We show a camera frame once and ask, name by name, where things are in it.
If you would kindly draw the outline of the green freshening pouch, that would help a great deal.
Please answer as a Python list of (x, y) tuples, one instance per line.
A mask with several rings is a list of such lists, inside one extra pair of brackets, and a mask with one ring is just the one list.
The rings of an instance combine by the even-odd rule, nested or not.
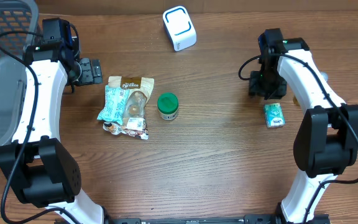
[(285, 125), (280, 103), (264, 105), (265, 122), (268, 128), (277, 128)]

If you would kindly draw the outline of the teal white pack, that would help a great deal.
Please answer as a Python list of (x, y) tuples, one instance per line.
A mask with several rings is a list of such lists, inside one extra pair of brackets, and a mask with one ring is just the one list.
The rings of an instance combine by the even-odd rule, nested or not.
[(123, 114), (129, 98), (129, 90), (105, 86), (105, 104), (97, 120), (123, 124)]

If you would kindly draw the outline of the brown mushroom packet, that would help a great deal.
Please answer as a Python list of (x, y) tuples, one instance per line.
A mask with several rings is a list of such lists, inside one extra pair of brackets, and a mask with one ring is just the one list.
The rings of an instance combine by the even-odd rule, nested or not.
[(102, 121), (103, 129), (116, 136), (125, 134), (137, 139), (148, 140), (145, 106), (151, 97), (154, 83), (153, 78), (110, 76), (107, 85), (112, 88), (120, 87), (129, 90), (129, 98), (123, 114), (123, 124)]

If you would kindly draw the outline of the green lid jar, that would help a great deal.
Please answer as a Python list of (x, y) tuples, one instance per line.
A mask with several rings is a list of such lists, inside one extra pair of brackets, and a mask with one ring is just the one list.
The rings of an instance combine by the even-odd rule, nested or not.
[(163, 93), (157, 100), (158, 112), (162, 119), (166, 121), (174, 120), (178, 116), (179, 102), (173, 93)]

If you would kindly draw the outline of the yellow oil bottle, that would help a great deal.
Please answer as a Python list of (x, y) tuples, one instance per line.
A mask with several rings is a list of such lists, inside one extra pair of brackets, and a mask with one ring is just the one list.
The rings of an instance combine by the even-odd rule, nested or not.
[[(320, 71), (320, 74), (322, 75), (322, 77), (324, 78), (325, 81), (328, 81), (328, 74), (327, 73)], [(297, 105), (297, 106), (300, 106), (296, 96), (293, 97), (293, 103), (295, 105)]]

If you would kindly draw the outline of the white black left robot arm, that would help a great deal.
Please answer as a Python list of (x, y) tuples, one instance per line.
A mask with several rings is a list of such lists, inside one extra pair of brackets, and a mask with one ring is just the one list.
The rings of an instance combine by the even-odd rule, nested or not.
[(0, 146), (6, 191), (18, 201), (59, 214), (67, 223), (111, 223), (106, 209), (81, 187), (78, 163), (60, 141), (59, 120), (66, 86), (100, 84), (100, 63), (80, 57), (75, 26), (61, 18), (45, 19), (40, 40), (25, 49), (26, 90), (12, 142)]

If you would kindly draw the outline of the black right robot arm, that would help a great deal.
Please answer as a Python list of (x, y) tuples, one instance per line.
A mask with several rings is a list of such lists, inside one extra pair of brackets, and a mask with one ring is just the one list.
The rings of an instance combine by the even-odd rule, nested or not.
[[(327, 84), (302, 38), (286, 39), (279, 28), (258, 38), (261, 65), (247, 78), (249, 95), (281, 99), (291, 88), (303, 110), (293, 143), (298, 172), (273, 215), (245, 215), (245, 223), (329, 223), (314, 210), (331, 184), (358, 156), (358, 105), (348, 105)], [(358, 183), (358, 178), (349, 181)]]

